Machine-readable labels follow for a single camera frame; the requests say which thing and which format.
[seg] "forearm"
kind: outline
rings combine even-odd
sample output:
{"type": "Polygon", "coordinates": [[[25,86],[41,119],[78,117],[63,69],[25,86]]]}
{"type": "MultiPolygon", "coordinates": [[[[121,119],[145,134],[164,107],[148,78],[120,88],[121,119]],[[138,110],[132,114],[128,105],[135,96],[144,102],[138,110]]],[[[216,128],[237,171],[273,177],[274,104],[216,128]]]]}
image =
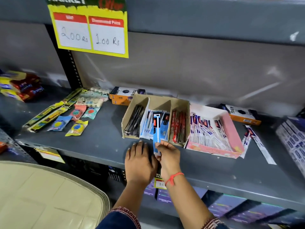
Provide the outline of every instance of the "forearm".
{"type": "Polygon", "coordinates": [[[201,229],[213,216],[184,175],[174,178],[174,185],[166,185],[185,229],[201,229]]]}
{"type": "Polygon", "coordinates": [[[113,208],[125,207],[135,216],[139,212],[145,186],[142,184],[128,182],[121,196],[114,204],[113,208]]]}

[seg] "hand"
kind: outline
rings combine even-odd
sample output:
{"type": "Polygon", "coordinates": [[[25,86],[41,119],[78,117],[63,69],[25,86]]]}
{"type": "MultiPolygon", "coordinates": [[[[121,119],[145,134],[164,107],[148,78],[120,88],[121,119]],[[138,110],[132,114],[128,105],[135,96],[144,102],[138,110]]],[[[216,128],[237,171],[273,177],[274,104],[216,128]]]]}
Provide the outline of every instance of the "hand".
{"type": "Polygon", "coordinates": [[[136,183],[142,188],[146,188],[157,173],[158,161],[152,155],[152,163],[148,159],[148,145],[139,141],[132,145],[132,148],[127,150],[125,157],[125,172],[128,183],[136,183]]]}
{"type": "Polygon", "coordinates": [[[161,141],[156,143],[155,148],[161,152],[161,156],[156,156],[161,163],[161,176],[166,182],[171,175],[181,172],[180,169],[180,151],[171,143],[161,141]]]}

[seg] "pink box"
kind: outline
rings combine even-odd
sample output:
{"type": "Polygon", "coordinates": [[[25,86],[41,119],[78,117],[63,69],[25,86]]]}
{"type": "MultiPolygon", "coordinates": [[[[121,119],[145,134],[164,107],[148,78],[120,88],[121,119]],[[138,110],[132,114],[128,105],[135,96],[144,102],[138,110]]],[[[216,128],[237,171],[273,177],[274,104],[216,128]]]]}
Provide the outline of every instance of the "pink box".
{"type": "Polygon", "coordinates": [[[208,106],[202,106],[199,104],[190,105],[190,112],[195,113],[198,116],[201,116],[205,119],[220,119],[223,123],[224,131],[227,135],[228,141],[233,149],[233,151],[215,149],[195,142],[188,141],[186,149],[196,150],[204,153],[214,154],[223,157],[229,158],[238,158],[243,152],[244,147],[242,146],[242,141],[237,133],[237,130],[234,126],[233,121],[230,118],[230,115],[227,111],[218,108],[212,108],[208,106]]]}

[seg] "sleeve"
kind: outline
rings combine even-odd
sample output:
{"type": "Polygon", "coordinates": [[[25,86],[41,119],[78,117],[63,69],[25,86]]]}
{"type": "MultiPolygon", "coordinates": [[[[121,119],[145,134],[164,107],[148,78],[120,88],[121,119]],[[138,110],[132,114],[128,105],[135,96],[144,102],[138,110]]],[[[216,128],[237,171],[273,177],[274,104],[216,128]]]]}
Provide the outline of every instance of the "sleeve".
{"type": "Polygon", "coordinates": [[[141,226],[130,210],[118,207],[110,211],[96,229],[141,229],[141,226]]]}
{"type": "Polygon", "coordinates": [[[202,229],[229,229],[223,222],[218,218],[209,219],[202,229]]]}

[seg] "red thread bracelet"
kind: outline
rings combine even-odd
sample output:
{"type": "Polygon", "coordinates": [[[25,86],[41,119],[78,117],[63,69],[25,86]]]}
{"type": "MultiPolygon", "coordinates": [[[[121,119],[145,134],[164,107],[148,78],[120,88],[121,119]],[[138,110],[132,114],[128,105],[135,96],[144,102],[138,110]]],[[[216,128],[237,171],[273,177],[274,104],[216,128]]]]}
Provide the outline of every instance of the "red thread bracelet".
{"type": "Polygon", "coordinates": [[[174,185],[173,178],[180,175],[180,174],[184,175],[184,173],[181,173],[181,172],[178,172],[178,173],[175,173],[175,174],[171,175],[170,178],[165,182],[165,186],[168,182],[170,182],[170,184],[173,186],[174,185]]]}

